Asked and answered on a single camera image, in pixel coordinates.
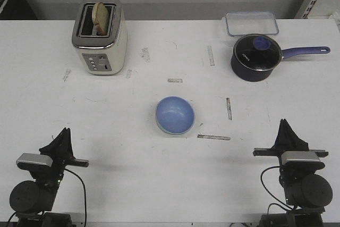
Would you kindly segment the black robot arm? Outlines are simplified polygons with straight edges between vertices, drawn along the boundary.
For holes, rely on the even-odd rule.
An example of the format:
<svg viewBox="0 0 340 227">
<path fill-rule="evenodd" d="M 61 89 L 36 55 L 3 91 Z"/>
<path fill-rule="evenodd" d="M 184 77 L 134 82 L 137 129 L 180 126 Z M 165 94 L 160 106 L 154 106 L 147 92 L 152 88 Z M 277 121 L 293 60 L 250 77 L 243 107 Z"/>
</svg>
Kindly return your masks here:
<svg viewBox="0 0 340 227">
<path fill-rule="evenodd" d="M 76 226 L 70 214 L 53 213 L 55 198 L 67 166 L 88 167 L 89 161 L 73 155 L 71 129 L 64 128 L 39 154 L 23 153 L 16 165 L 30 173 L 33 180 L 22 181 L 11 191 L 9 202 L 18 218 L 15 226 Z"/>
<path fill-rule="evenodd" d="M 316 171 L 325 167 L 321 159 L 327 157 L 328 152 L 310 149 L 288 121 L 281 119 L 274 145 L 255 148 L 253 155 L 278 158 L 278 180 L 285 195 L 285 201 L 274 202 L 285 212 L 263 214 L 259 226 L 323 226 L 321 215 L 333 199 L 333 190 Z"/>
</svg>

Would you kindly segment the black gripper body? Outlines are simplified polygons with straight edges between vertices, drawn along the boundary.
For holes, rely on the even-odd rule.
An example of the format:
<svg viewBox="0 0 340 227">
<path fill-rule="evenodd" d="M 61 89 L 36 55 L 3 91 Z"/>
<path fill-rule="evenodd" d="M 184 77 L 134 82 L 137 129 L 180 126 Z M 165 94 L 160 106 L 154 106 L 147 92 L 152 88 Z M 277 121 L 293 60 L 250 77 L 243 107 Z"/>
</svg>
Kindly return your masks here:
<svg viewBox="0 0 340 227">
<path fill-rule="evenodd" d="M 295 145 L 275 143 L 271 148 L 254 148 L 253 156 L 280 157 L 284 152 L 312 152 L 321 158 L 328 156 L 328 151 L 322 149 L 310 149 L 307 142 L 296 143 Z"/>
<path fill-rule="evenodd" d="M 41 155 L 49 157 L 44 165 L 38 166 L 38 171 L 49 174 L 61 174 L 66 166 L 88 167 L 89 161 L 77 159 L 73 155 L 72 146 L 45 146 L 39 149 Z"/>
</svg>

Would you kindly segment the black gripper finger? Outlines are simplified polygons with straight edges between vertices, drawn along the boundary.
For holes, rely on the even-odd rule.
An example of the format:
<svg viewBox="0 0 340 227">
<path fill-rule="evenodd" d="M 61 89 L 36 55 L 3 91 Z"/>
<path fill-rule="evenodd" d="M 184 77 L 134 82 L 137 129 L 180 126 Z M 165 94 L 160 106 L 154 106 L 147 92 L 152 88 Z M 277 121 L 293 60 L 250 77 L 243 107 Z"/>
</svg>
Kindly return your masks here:
<svg viewBox="0 0 340 227">
<path fill-rule="evenodd" d="M 64 128 L 58 135 L 57 137 L 48 145 L 49 149 L 56 149 L 60 147 L 67 134 L 67 128 Z"/>
<path fill-rule="evenodd" d="M 280 120 L 278 134 L 274 143 L 274 148 L 283 148 L 285 145 L 285 121 L 286 119 Z"/>
<path fill-rule="evenodd" d="M 74 158 L 72 143 L 71 143 L 71 129 L 70 128 L 66 129 L 65 144 L 66 144 L 67 158 Z"/>
<path fill-rule="evenodd" d="M 309 150 L 308 143 L 297 136 L 287 120 L 285 120 L 285 136 L 289 150 Z"/>
</svg>

